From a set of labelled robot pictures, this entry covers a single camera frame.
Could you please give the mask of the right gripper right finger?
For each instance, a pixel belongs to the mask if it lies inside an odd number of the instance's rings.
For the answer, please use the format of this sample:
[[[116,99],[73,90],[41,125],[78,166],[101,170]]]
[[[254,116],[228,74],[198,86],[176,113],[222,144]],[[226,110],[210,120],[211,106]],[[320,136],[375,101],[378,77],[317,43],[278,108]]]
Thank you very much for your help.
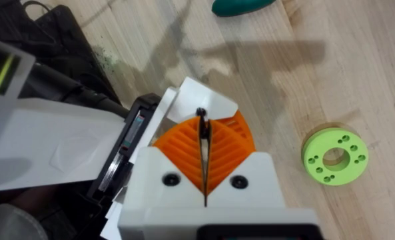
[[[208,208],[286,207],[272,157],[256,150],[242,115],[210,120]]]

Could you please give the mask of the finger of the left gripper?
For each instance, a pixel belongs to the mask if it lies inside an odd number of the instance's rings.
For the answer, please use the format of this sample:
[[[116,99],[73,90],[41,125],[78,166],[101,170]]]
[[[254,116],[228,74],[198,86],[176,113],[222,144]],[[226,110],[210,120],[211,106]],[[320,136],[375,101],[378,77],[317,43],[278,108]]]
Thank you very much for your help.
[[[198,108],[204,109],[206,119],[226,125],[255,150],[251,131],[235,101],[190,77],[185,78],[177,92],[168,110],[168,119],[180,123],[194,117]]]

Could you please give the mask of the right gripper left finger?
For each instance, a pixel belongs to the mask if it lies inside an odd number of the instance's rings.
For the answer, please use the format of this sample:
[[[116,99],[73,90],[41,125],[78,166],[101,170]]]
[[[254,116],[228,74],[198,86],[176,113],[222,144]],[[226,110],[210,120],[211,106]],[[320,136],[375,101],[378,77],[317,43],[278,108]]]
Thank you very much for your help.
[[[206,130],[204,111],[182,121],[154,145],[137,152],[123,201],[123,213],[205,210],[200,140]]]

